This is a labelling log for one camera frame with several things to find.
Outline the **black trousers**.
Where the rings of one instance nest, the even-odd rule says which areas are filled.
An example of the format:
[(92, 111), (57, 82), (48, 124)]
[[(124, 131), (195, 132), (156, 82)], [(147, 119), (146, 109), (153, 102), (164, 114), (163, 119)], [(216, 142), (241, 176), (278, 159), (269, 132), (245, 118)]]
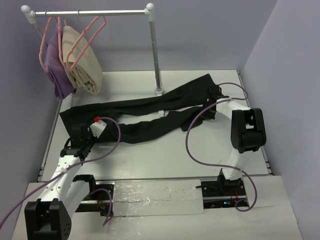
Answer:
[(141, 144), (177, 129), (187, 131), (205, 108), (207, 88), (215, 85), (211, 75), (205, 74), (162, 96), (79, 105), (63, 111), (60, 117), (68, 134), (73, 125), (90, 125), (101, 117), (107, 127), (98, 143)]

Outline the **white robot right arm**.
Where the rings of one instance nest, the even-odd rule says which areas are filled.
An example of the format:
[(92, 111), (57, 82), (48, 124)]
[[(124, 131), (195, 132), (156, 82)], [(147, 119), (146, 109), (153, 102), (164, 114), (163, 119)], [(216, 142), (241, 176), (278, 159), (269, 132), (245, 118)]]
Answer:
[(267, 141), (263, 112), (260, 108), (249, 108), (229, 96), (222, 94), (219, 86), (209, 87), (206, 90), (206, 100), (203, 107), (216, 103), (205, 113), (202, 118), (211, 120), (216, 113), (220, 113), (231, 120), (230, 141), (232, 150), (227, 162), (229, 167), (220, 170), (217, 190), (227, 196), (235, 189), (235, 184), (240, 181), (250, 152), (256, 152)]

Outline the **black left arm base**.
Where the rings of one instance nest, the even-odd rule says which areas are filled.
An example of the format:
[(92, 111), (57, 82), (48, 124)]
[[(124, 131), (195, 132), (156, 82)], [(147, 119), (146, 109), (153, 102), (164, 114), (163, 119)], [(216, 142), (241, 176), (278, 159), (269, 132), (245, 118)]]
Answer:
[[(107, 190), (113, 198), (115, 182), (111, 181), (98, 181), (96, 189)], [(87, 196), (76, 209), (76, 213), (99, 213), (101, 217), (106, 217), (109, 212), (110, 198), (109, 195), (99, 190), (96, 193)]]

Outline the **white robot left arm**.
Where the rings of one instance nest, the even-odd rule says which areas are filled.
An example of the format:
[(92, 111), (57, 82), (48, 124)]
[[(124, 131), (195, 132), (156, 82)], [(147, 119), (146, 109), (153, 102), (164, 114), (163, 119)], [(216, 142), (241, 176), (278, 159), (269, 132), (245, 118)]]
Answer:
[(70, 138), (60, 152), (57, 167), (36, 201), (24, 208), (29, 240), (67, 240), (72, 217), (81, 201), (93, 199), (98, 187), (93, 175), (79, 174), (96, 141), (96, 134), (85, 123), (71, 127)]

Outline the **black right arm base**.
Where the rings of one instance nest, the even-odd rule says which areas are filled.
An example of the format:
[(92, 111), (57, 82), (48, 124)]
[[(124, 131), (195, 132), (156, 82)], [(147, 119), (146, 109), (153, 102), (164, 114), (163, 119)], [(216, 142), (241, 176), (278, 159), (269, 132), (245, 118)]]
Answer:
[(204, 209), (249, 207), (244, 182), (241, 179), (206, 180), (201, 181), (195, 188), (201, 190)]

